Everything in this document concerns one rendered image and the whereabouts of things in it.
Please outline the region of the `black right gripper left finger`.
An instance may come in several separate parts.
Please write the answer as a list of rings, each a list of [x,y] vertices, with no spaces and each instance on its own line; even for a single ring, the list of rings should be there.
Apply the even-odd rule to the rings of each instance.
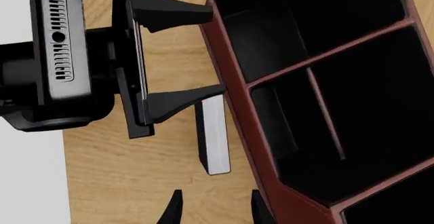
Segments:
[[[156,224],[180,224],[182,219],[183,196],[182,190],[177,189]]]

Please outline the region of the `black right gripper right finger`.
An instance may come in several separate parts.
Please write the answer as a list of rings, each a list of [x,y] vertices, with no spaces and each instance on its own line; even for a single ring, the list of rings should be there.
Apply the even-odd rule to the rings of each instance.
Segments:
[[[274,217],[262,199],[260,191],[257,189],[252,191],[251,209],[254,224],[276,224]]]

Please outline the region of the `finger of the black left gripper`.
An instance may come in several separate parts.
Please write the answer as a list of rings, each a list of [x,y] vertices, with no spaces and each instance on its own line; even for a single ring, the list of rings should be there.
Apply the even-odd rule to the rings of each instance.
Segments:
[[[178,0],[131,0],[134,20],[155,33],[177,26],[205,24],[213,19],[209,5]]]
[[[150,93],[145,99],[145,124],[161,124],[187,107],[222,95],[225,91],[223,85],[212,85],[183,91]]]

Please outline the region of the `red-brown desk caddy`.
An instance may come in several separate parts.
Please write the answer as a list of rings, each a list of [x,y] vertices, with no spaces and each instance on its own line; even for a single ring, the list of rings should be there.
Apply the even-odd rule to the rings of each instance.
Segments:
[[[207,2],[276,224],[434,224],[434,50],[414,0]]]

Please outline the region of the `black book with white pages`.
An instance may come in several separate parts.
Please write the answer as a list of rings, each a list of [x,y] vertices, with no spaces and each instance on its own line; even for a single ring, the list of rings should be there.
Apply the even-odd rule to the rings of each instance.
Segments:
[[[231,172],[223,95],[197,103],[195,119],[199,161],[207,174]]]

